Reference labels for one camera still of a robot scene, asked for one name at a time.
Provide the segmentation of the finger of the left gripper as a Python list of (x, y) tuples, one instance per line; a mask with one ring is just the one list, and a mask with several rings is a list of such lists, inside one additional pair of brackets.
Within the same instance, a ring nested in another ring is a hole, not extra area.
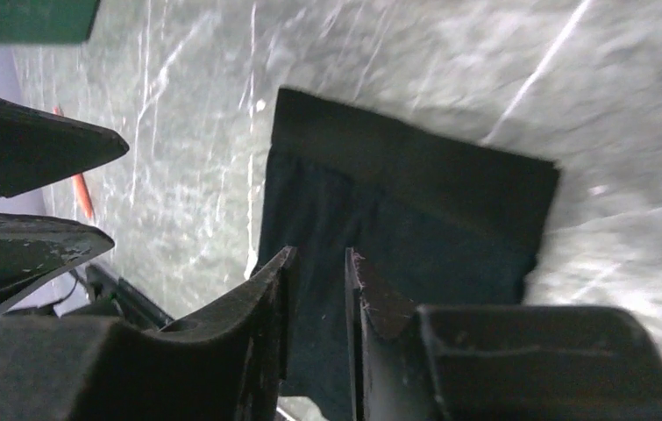
[(0, 98), (0, 198), (98, 168), (128, 150), (111, 129)]
[(0, 306), (114, 246), (105, 232), (74, 220), (0, 213)]

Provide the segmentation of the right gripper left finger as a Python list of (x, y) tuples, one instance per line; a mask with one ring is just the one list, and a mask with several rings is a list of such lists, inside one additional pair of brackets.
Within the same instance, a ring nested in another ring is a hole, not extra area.
[(0, 420), (271, 420), (296, 251), (159, 331), (101, 316), (0, 317)]

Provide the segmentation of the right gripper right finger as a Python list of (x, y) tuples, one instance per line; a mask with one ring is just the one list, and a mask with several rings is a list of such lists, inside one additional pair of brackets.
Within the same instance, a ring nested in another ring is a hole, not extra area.
[(356, 420), (662, 420), (662, 356), (626, 310), (420, 304), (353, 249), (345, 300)]

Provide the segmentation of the black underwear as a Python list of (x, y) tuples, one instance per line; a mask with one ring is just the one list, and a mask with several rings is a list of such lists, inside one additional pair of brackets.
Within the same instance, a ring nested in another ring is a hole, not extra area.
[(299, 255), (283, 394), (352, 417), (348, 248), (419, 303), (520, 304), (559, 177), (552, 161), (280, 88), (258, 263)]

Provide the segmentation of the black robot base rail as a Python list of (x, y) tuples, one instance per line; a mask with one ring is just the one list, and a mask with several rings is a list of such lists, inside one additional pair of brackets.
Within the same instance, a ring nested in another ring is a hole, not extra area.
[(77, 270), (70, 274), (82, 283), (89, 303), (63, 314), (63, 317), (119, 317), (145, 331), (158, 331), (174, 322), (174, 318), (125, 278), (114, 275), (102, 264), (88, 264), (84, 268), (84, 275), (80, 275)]

